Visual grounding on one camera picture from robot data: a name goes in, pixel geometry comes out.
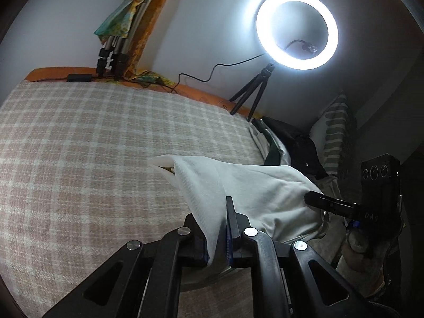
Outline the gloved right hand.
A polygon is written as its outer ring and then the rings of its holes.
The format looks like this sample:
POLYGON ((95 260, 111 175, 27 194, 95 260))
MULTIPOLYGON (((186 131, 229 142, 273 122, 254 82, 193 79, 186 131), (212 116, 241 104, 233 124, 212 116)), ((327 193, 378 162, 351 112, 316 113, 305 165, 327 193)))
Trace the gloved right hand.
POLYGON ((350 231, 342 251, 348 268, 348 281, 364 297, 376 294, 385 285, 385 261, 398 250, 397 243, 350 231))

